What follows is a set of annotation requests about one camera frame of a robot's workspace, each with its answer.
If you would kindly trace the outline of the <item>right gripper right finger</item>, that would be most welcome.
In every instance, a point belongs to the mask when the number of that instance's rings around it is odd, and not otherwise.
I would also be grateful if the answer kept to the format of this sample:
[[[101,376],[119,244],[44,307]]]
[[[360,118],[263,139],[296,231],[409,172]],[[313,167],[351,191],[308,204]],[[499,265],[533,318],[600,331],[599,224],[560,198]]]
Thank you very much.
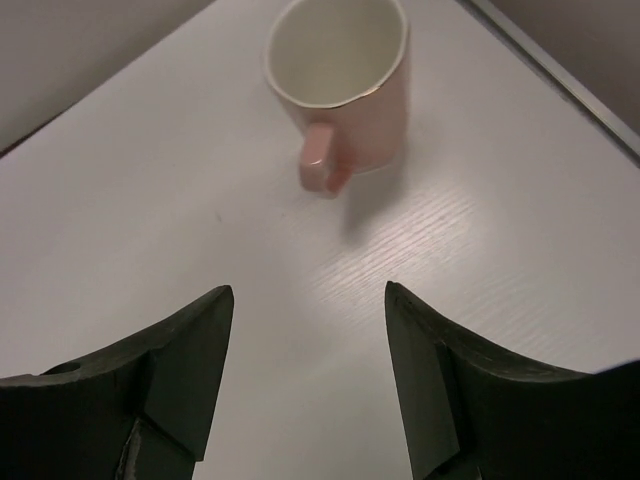
[[[639,365],[582,373],[466,329],[404,286],[385,317],[416,479],[635,479]]]

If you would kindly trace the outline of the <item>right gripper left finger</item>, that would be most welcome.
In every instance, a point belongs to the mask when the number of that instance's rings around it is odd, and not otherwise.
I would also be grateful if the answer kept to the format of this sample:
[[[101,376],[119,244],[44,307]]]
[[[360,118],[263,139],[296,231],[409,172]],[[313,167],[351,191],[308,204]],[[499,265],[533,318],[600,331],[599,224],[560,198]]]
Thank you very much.
[[[40,375],[1,381],[4,479],[190,479],[204,459],[230,340],[220,286]]]

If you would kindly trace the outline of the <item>pink ceramic mug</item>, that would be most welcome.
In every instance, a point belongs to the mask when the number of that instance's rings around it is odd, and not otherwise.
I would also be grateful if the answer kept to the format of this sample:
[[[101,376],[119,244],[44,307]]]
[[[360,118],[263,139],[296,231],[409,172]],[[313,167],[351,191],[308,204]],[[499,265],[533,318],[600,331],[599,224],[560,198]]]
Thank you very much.
[[[301,186],[338,195],[391,164],[409,116],[410,25],[398,1],[294,1],[272,26],[265,79],[303,136]]]

